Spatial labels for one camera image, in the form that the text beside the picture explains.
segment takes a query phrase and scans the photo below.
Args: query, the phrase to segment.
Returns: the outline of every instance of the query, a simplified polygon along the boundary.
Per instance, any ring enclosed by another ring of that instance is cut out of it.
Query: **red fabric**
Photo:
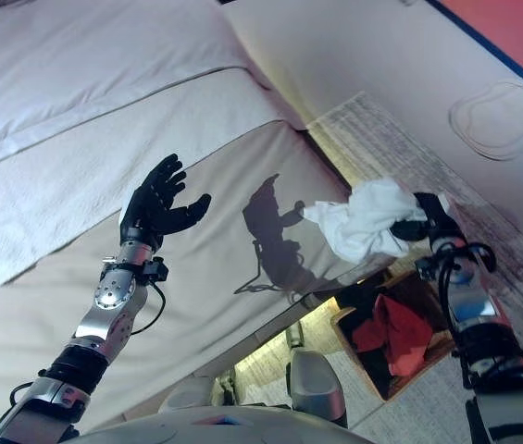
[[[384,345],[391,375],[410,376],[423,363],[432,333],[425,320],[381,294],[374,304],[373,319],[356,328],[352,340],[359,352]]]

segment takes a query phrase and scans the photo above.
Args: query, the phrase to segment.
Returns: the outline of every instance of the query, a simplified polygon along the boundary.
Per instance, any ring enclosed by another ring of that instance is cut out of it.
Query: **joint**
[[[66,347],[44,373],[90,395],[103,377],[108,361],[98,351],[81,346]]]
[[[77,423],[90,399],[90,395],[78,387],[59,379],[42,376],[27,390],[20,403],[25,410]]]

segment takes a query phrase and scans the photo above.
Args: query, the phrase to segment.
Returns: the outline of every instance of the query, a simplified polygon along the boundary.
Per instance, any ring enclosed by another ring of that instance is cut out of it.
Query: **white towel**
[[[396,221],[426,218],[415,196],[391,178],[355,186],[349,203],[316,202],[305,208],[304,217],[318,224],[335,254],[353,264],[371,253],[405,256],[407,242],[395,238],[389,228]]]

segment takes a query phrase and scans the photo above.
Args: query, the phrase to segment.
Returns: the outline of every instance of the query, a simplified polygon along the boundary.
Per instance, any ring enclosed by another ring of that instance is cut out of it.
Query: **white bed sheet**
[[[178,82],[252,65],[215,0],[1,7],[0,160]]]
[[[188,170],[186,185],[178,204],[207,191],[212,195],[209,211],[195,227],[164,239],[159,254],[169,268],[161,285],[167,309],[152,328],[130,340],[106,371],[80,423],[83,431],[209,363],[300,295],[349,285],[390,262],[374,255],[361,266],[345,263],[315,224],[281,218],[298,201],[341,202],[347,197],[344,186],[287,123],[254,129],[198,162]],[[250,208],[246,220],[245,206]],[[249,229],[272,230],[276,224],[283,241],[271,237],[266,245],[262,237],[267,263],[253,282],[257,291],[234,294],[257,270]],[[100,259],[117,248],[113,215],[0,288],[0,414],[9,391],[59,354],[90,306]],[[151,291],[136,327],[152,319],[158,306]]]
[[[302,124],[240,68],[151,95],[0,162],[0,285],[121,208],[165,156],[187,167],[272,120]]]

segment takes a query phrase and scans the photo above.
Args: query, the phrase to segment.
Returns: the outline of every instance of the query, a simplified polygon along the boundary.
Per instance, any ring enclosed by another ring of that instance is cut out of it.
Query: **wire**
[[[28,387],[32,386],[32,382],[25,382],[24,384],[20,384],[19,386],[16,386],[12,389],[12,391],[10,392],[10,405],[12,407],[14,407],[15,405],[17,405],[17,400],[16,400],[16,395],[19,391],[21,391],[22,389],[26,389]]]
[[[160,296],[160,299],[162,300],[162,305],[160,305],[160,310],[158,310],[158,313],[156,314],[155,318],[152,321],[150,321],[150,323],[146,327],[140,328],[139,330],[136,330],[136,331],[132,331],[130,336],[137,335],[138,333],[142,333],[143,331],[150,328],[154,324],[154,322],[156,322],[158,320],[158,318],[164,311],[165,307],[167,306],[167,298],[165,297],[165,294],[162,292],[162,290],[152,281],[150,282],[150,285],[152,287],[154,287],[154,290],[156,290],[156,292]]]

